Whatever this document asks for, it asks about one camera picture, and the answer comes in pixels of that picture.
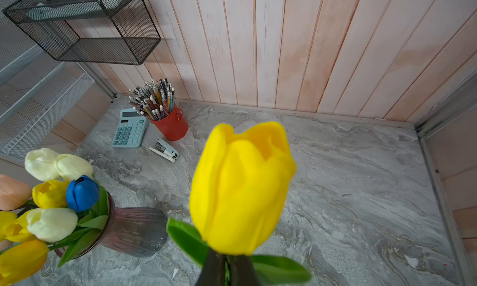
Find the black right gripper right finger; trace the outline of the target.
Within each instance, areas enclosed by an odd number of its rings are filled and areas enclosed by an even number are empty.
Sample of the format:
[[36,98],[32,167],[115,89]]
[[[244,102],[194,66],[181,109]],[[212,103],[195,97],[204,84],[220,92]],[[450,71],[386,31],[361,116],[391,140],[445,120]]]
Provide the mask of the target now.
[[250,256],[228,256],[230,286],[261,286]]

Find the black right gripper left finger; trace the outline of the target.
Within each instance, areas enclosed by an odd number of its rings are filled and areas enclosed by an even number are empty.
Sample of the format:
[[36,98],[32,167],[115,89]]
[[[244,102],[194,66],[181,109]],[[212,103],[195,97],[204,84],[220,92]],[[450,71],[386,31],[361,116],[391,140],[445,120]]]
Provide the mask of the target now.
[[226,256],[209,248],[195,286],[226,286]]

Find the dark ribbed glass vase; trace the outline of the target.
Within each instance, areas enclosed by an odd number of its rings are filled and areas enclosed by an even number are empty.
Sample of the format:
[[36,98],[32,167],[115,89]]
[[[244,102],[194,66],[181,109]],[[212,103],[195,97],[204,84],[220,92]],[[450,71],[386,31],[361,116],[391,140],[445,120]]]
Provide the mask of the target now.
[[53,246],[61,265],[99,245],[134,257],[150,257],[166,243],[168,219],[159,209],[116,207],[111,195],[104,190],[96,202],[89,195],[78,199],[69,195],[67,202],[86,215],[78,223],[84,227]]

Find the orange yellow tulip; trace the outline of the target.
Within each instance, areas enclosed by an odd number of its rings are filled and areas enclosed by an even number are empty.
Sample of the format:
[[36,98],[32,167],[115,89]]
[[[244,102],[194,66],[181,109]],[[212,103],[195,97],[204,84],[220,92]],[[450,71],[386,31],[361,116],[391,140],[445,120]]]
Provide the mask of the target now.
[[11,286],[39,271],[49,249],[41,240],[21,243],[1,255],[1,285]]

